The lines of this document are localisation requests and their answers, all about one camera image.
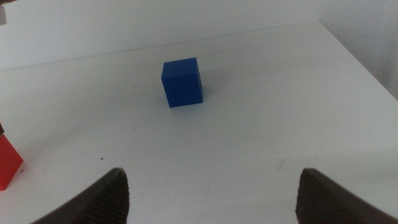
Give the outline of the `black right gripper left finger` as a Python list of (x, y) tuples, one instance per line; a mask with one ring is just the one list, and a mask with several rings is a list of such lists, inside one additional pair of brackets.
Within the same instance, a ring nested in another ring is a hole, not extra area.
[(122, 168), (113, 168), (87, 189), (35, 223), (126, 223), (128, 213), (127, 175)]

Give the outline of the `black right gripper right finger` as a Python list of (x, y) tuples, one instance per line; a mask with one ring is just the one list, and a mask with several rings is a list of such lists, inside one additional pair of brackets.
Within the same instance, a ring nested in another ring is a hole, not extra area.
[(314, 168), (305, 168), (300, 175), (295, 213), (300, 224), (397, 224), (397, 218)]

